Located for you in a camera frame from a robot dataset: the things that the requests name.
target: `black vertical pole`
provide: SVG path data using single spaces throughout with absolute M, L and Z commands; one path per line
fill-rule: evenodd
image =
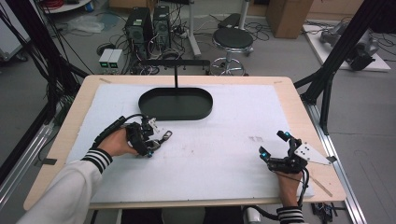
M 332 80 L 335 73 L 388 1 L 390 0 L 363 1 L 361 7 L 319 70 L 311 76 L 294 83 L 294 86 L 299 88 L 311 82 L 308 90 L 301 95 L 302 100 L 311 105 L 316 103 L 318 97 L 324 91 L 319 124 L 326 134 L 329 134 L 327 130 L 327 119 L 329 115 Z

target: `striped sleeve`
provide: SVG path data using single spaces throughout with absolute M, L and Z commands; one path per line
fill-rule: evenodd
M 102 173 L 107 168 L 107 166 L 113 162 L 111 156 L 100 148 L 91 148 L 81 160 L 92 162 L 99 169 L 100 173 Z
M 299 207 L 283 207 L 276 209 L 280 224 L 304 223 L 303 212 Z

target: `floor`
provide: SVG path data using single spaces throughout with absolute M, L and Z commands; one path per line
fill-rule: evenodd
M 201 33 L 213 33 L 223 14 L 239 12 L 239 1 L 227 7 L 210 7 L 207 0 L 196 4 L 194 22 L 196 29 Z M 188 7 L 183 7 L 183 20 L 187 18 Z M 62 15 L 56 15 L 57 22 L 65 22 L 78 15 L 86 14 L 76 10 Z M 248 17 L 247 22 L 266 24 L 265 18 Z M 70 46 L 77 52 L 85 64 L 95 74 L 101 74 L 98 64 L 99 56 L 96 48 L 108 42 L 113 35 L 121 35 L 122 20 L 117 17 L 107 22 L 115 22 L 97 35 L 86 35 L 82 32 L 65 34 Z M 268 41 L 256 40 L 253 44 L 254 52 L 248 57 L 240 54 L 234 57 L 240 60 L 251 76 L 282 76 L 290 77 L 293 81 L 300 80 L 320 68 L 320 63 L 304 35 L 297 39 L 273 38 L 271 32 L 265 31 Z M 394 36 L 387 35 L 388 39 L 396 41 Z M 202 52 L 202 59 L 213 61 L 223 56 L 224 52 L 215 49 L 209 35 L 197 35 L 196 39 Z M 184 41 L 186 51 L 183 59 L 192 59 L 192 52 L 188 41 Z M 386 48 L 393 53 L 396 48 Z M 88 72 L 82 62 L 70 48 L 66 53 L 72 64 Z M 382 59 L 396 60 L 396 56 L 382 49 L 378 51 Z M 383 72 L 352 72 L 339 70 L 332 87 L 332 100 L 329 115 L 329 132 L 332 142 L 344 166 L 348 180 L 358 198 L 367 223 L 396 223 L 396 175 L 393 173 L 396 150 L 394 142 L 396 134 L 396 63 L 388 62 L 391 70 Z M 161 70 L 161 75 L 170 75 L 172 71 Z M 200 68 L 187 68 L 183 75 L 204 75 Z M 30 60 L 26 63 L 12 60 L 0 66 L 0 164 L 2 164 L 23 136 L 46 103 L 46 82 L 35 69 Z M 298 92 L 303 93 L 306 87 Z M 24 213 L 22 204 L 24 198 L 35 180 L 39 167 L 33 166 L 28 170 L 21 183 L 17 186 L 6 205 L 0 211 L 2 223 L 15 223 Z M 279 205 L 268 205 L 263 208 L 274 213 Z M 304 205 L 305 221 L 321 223 L 318 217 L 312 215 L 310 204 Z M 95 223 L 115 223 L 118 211 L 103 210 L 98 213 Z M 166 223 L 201 223 L 203 208 L 168 208 L 163 215 Z M 346 211 L 337 211 L 338 217 L 334 223 L 351 223 Z M 87 215 L 86 223 L 90 223 L 92 211 Z M 262 218 L 262 223 L 275 223 Z

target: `metal stool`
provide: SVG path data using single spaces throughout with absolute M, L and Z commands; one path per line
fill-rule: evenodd
M 240 29 L 221 28 L 213 34 L 212 41 L 217 48 L 226 50 L 227 55 L 213 61 L 210 73 L 214 76 L 246 76 L 244 65 L 231 58 L 231 54 L 248 53 L 253 44 L 253 37 Z

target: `desktop computer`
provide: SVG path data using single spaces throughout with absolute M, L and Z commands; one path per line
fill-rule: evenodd
M 153 38 L 152 23 L 148 7 L 133 7 L 125 23 L 127 38 L 132 40 L 134 52 L 139 59 L 150 58 L 149 41 Z
M 165 50 L 171 48 L 171 27 L 169 20 L 169 7 L 156 6 L 152 17 L 154 26 L 155 46 Z

